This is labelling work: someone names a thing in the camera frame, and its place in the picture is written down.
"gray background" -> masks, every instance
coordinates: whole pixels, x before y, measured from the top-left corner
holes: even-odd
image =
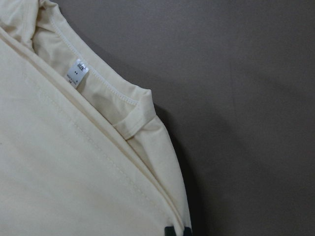
[[[315,235],[315,3],[57,0],[153,92],[195,236]]]

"cotton fabric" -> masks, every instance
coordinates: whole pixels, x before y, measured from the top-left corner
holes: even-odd
[[[185,186],[150,89],[123,79],[48,0],[0,0],[0,235],[178,236]],[[89,68],[78,88],[67,70]]]

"t-shirt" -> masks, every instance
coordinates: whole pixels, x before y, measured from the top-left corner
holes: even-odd
[[[0,52],[0,235],[191,228],[150,89],[123,79],[48,0],[0,0]]]

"clothing tag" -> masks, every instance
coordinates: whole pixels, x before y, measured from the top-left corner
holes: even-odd
[[[89,69],[82,63],[80,59],[78,59],[68,70],[67,80],[76,89],[88,71]]]

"seam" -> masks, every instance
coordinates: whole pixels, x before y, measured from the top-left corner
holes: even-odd
[[[66,46],[80,59],[84,61],[84,63],[90,68],[91,72],[107,87],[109,90],[119,97],[122,101],[129,103],[130,105],[136,106],[138,104],[137,100],[134,100],[121,92],[119,92],[114,86],[112,86],[103,76],[101,76],[88,62],[85,60],[82,55],[76,50],[76,48],[71,44],[71,42],[67,39],[67,37],[63,34],[63,32],[59,29],[59,27],[56,25],[53,15],[49,15],[49,20],[54,29],[56,30],[56,33],[58,36],[62,39],[62,41],[66,44]]]
[[[23,37],[25,36],[25,27],[26,27],[26,22],[27,22],[27,16],[28,16],[28,10],[29,10],[29,3],[27,1],[23,2],[23,27],[22,27],[22,35],[21,35],[21,40],[23,40]]]
[[[127,180],[127,183],[129,184],[129,186],[133,187],[134,190],[136,190],[136,192],[138,194],[141,195],[142,198],[144,198],[148,203],[150,203],[160,214],[162,214],[163,216],[165,216],[167,219],[171,220],[170,217],[164,212],[162,211],[160,208],[158,208],[158,206],[156,205],[155,202],[153,202],[131,179],[130,177],[127,176],[127,174],[122,171],[115,163],[114,161],[108,157],[106,155],[106,153],[104,153],[104,151],[93,141],[92,138],[90,138],[81,128],[80,126],[71,119],[71,117],[47,94],[45,93],[42,88],[32,79],[30,79],[25,73],[23,73],[23,76],[25,78],[28,79],[28,81],[30,81],[31,83],[34,84],[34,86],[36,87],[36,89],[38,91],[40,91],[46,98],[48,98],[48,100],[53,104],[53,106],[60,112],[62,113],[69,121],[70,123],[73,124],[73,126],[79,130],[79,132],[87,139],[87,141],[92,144],[93,147],[95,147],[102,156],[105,157],[105,159],[107,159],[109,161],[109,163],[111,164],[112,168],[114,168],[119,174],[123,175],[125,177],[125,179]]]
[[[133,133],[137,133],[137,129],[140,129],[141,127],[143,127],[144,125],[146,125],[148,122],[150,122],[155,116],[156,114],[154,115],[154,117],[148,121],[146,121],[143,125],[141,125],[141,127],[138,127],[138,124],[145,121],[146,120],[146,116],[147,114],[149,114],[151,111],[147,111],[142,117],[140,120],[138,120],[126,133],[122,134],[123,137],[126,137],[125,139],[129,139],[131,138],[133,135]]]

